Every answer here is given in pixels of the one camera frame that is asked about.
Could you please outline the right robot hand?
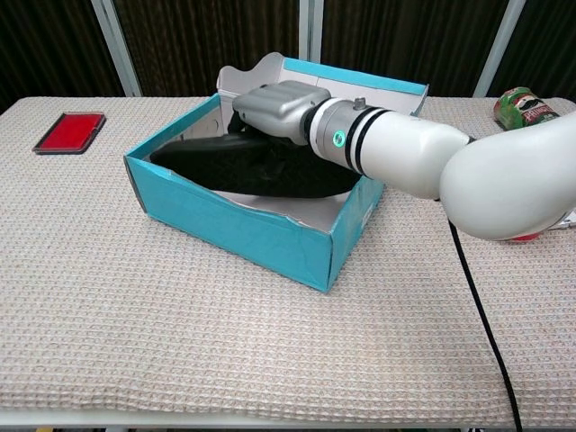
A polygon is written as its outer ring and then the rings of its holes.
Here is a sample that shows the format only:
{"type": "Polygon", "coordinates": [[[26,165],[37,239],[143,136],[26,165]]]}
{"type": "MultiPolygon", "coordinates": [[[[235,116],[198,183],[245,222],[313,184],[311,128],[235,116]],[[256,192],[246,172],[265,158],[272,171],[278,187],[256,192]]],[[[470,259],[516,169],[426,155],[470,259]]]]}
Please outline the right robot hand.
{"type": "Polygon", "coordinates": [[[287,80],[239,95],[232,101],[232,108],[245,124],[264,134],[306,146],[302,119],[330,97],[330,91],[323,87],[287,80]]]}

